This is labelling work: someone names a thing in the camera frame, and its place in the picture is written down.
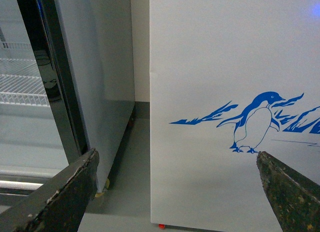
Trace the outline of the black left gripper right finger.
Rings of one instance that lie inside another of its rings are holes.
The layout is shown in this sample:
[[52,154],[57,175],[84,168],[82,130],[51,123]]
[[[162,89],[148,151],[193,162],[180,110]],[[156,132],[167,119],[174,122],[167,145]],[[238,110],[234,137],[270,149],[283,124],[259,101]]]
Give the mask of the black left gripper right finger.
[[267,200],[284,232],[320,230],[320,186],[263,151],[256,165]]

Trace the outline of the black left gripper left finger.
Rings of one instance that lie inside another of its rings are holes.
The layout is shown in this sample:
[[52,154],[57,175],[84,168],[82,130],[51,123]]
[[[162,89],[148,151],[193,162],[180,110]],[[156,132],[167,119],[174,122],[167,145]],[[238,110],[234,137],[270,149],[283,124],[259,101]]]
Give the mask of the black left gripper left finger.
[[96,149],[90,149],[0,215],[2,232],[76,232],[97,192]]

